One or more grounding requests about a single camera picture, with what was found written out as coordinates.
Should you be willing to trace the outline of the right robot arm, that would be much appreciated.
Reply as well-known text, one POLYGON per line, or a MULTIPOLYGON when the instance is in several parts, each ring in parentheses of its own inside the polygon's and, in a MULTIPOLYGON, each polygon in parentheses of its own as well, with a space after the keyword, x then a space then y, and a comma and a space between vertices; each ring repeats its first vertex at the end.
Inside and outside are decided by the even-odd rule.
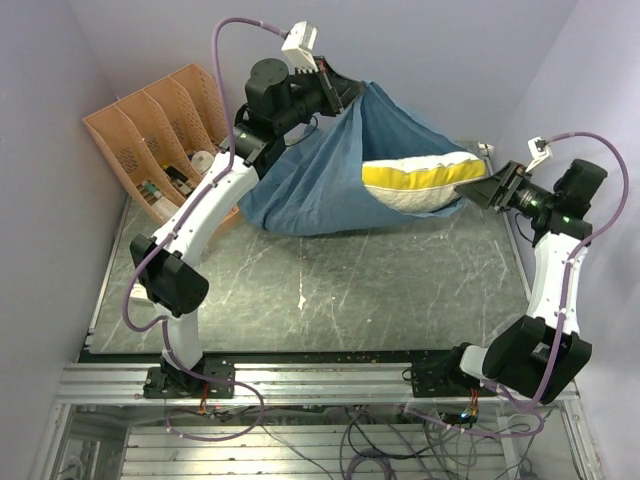
POLYGON ((488 347, 463 343, 460 361, 444 367, 442 387, 465 394, 477 382, 495 382, 542 404, 553 401, 587 364, 592 346, 581 339, 576 300, 580 268, 593 227, 584 219, 607 177, 603 168, 575 159, 551 191, 535 185, 524 165, 456 187, 477 206, 513 209, 531 222, 535 276, 526 313, 488 347))

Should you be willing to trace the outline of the blue pillowcase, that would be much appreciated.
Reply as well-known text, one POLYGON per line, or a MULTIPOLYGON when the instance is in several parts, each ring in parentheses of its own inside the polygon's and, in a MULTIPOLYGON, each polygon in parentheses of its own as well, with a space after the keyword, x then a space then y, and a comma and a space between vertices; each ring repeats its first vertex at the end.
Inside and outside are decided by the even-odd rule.
POLYGON ((455 151, 472 153, 430 128, 419 116, 397 104, 381 86, 370 82, 333 126, 314 132, 289 148, 238 206, 252 225, 291 236, 391 227, 423 218, 447 217, 463 206, 462 198, 434 213, 403 214, 367 192, 361 168, 371 160, 455 151))

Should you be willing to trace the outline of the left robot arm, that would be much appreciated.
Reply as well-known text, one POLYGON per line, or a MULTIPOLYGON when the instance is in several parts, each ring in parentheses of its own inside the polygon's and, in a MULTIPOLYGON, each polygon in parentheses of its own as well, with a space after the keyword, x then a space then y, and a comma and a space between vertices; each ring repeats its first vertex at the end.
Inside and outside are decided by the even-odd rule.
POLYGON ((209 283, 196 268, 210 238, 231 208, 285 152, 285 136, 315 115, 341 114, 365 90, 362 81, 337 73, 322 56, 308 68, 275 58, 258 61, 245 84, 246 102, 204 179, 151 237, 130 244, 134 279, 157 311, 164 348, 158 372, 182 397, 208 384, 197 310, 209 283))

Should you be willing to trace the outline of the white pillow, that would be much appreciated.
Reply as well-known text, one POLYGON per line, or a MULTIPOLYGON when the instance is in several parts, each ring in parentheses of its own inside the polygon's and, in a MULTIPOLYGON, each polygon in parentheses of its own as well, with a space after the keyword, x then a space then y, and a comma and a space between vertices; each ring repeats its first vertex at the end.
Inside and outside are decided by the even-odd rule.
POLYGON ((455 188, 484 179, 485 161, 466 151, 366 161, 361 180, 367 192, 403 214, 434 213, 461 199, 455 188))

